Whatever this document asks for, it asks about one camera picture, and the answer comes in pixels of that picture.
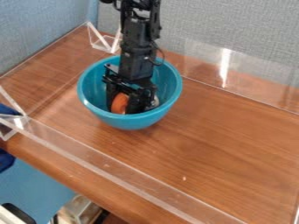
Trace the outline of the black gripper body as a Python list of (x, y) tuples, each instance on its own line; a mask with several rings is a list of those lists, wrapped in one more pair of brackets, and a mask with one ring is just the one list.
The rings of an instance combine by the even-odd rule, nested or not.
[(118, 84), (120, 93), (155, 98), (156, 85), (152, 83), (155, 66), (159, 63), (156, 50), (151, 47), (122, 50), (119, 57), (111, 57), (104, 63), (103, 82)]

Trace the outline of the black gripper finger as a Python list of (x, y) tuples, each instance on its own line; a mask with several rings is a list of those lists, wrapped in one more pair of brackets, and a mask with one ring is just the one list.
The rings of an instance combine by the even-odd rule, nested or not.
[(119, 93), (120, 93), (120, 88), (118, 84), (108, 82), (107, 83), (107, 108), (111, 112), (118, 111), (116, 96)]
[(139, 114), (144, 113), (148, 110), (155, 109), (159, 106), (158, 95), (154, 96), (154, 100), (142, 95), (131, 94), (128, 96), (128, 105), (126, 108), (127, 114)]

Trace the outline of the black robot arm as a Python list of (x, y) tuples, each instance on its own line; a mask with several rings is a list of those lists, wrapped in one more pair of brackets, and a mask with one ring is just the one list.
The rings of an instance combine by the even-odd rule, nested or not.
[(160, 38), (162, 0), (100, 0), (120, 12), (119, 66), (106, 64), (107, 109), (120, 115), (143, 113), (158, 107), (158, 87), (152, 83)]

